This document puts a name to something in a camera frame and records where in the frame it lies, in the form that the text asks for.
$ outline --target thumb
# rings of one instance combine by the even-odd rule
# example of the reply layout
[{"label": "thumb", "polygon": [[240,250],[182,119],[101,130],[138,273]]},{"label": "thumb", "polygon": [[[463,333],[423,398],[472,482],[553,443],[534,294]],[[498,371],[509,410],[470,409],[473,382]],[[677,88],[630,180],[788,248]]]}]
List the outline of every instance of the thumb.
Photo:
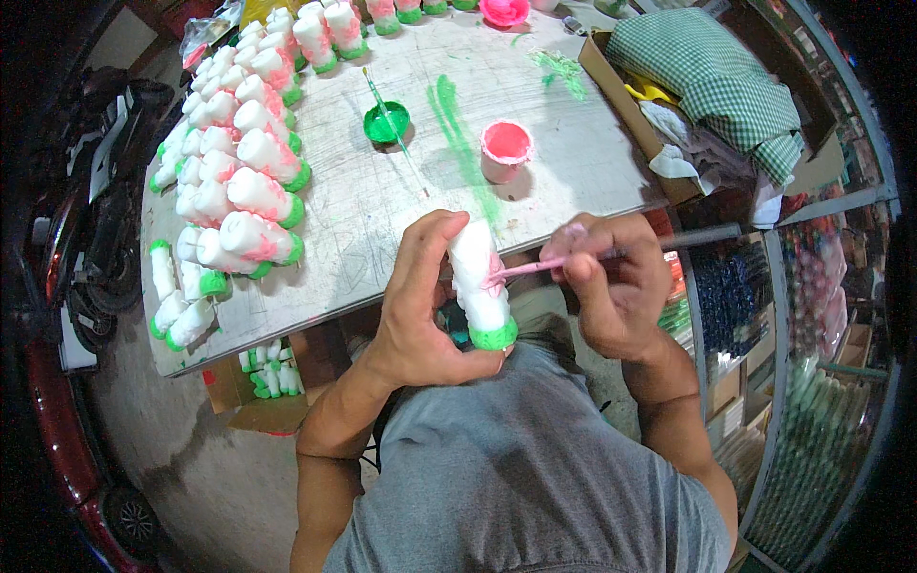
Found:
[{"label": "thumb", "polygon": [[564,264],[567,283],[580,299],[580,316],[590,323],[608,324],[616,316],[608,293],[608,276],[593,255],[577,253]]},{"label": "thumb", "polygon": [[471,350],[455,356],[455,361],[449,365],[449,384],[461,384],[477,378],[489,378],[500,372],[503,361],[513,351],[510,345],[506,350]]}]

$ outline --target worktable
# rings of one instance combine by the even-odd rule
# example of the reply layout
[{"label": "worktable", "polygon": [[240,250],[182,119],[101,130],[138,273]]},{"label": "worktable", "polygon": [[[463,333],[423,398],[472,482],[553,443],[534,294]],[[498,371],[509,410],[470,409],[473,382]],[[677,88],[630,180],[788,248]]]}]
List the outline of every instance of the worktable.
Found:
[{"label": "worktable", "polygon": [[[586,28],[611,22],[591,5],[569,2],[558,12],[572,12]],[[582,211],[618,215],[666,204],[646,160],[589,75],[580,75],[586,97],[579,101],[563,78],[546,80],[551,70],[526,57],[541,48],[575,60],[583,38],[565,33],[557,16],[534,9],[527,25],[510,31],[482,20],[479,12],[449,8],[389,37],[376,36],[370,27],[366,55],[341,61],[321,77],[309,68],[302,72],[295,131],[303,141],[299,155],[313,176],[298,193],[304,221],[291,231],[303,238],[304,256],[299,265],[275,268],[259,281],[233,277],[231,296],[216,305],[218,327],[199,344],[175,353],[151,336],[160,375],[177,376],[379,300],[403,230],[434,209],[487,218],[497,248],[508,254],[544,243]],[[363,115],[375,106],[363,66],[386,101],[398,101],[410,112],[405,142],[429,197],[397,146],[376,149],[363,135]],[[437,83],[443,89],[437,90]],[[447,83],[455,85],[454,114],[447,102],[442,105]],[[497,118],[526,126],[536,148],[525,170],[505,185],[480,175],[478,136]],[[162,195],[144,194],[147,321],[159,307],[149,244],[165,238],[174,246],[185,226],[175,214],[175,200],[174,187]]]}]

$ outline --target tire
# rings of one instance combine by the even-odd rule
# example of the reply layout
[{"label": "tire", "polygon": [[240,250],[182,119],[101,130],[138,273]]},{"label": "tire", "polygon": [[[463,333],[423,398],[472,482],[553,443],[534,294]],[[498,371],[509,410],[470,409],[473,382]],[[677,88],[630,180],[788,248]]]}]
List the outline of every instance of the tire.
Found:
[{"label": "tire", "polygon": [[76,339],[93,354],[98,354],[115,337],[117,318],[95,308],[79,284],[74,284],[67,292],[67,313]]},{"label": "tire", "polygon": [[102,517],[115,541],[138,561],[155,562],[162,527],[142,493],[115,486],[102,499]]},{"label": "tire", "polygon": [[89,282],[86,293],[90,300],[102,312],[121,314],[137,306],[142,296],[140,289],[140,248],[139,243],[122,248],[114,277],[104,284]]}]

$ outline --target car wheel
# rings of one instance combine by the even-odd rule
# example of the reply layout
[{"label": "car wheel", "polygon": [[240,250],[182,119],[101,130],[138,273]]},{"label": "car wheel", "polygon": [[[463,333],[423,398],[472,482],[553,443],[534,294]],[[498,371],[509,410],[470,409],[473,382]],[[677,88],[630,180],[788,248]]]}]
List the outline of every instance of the car wheel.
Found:
[{"label": "car wheel", "polygon": [[162,535],[160,520],[142,493],[127,486],[111,489],[103,500],[102,515],[115,540],[132,557],[155,560]]}]

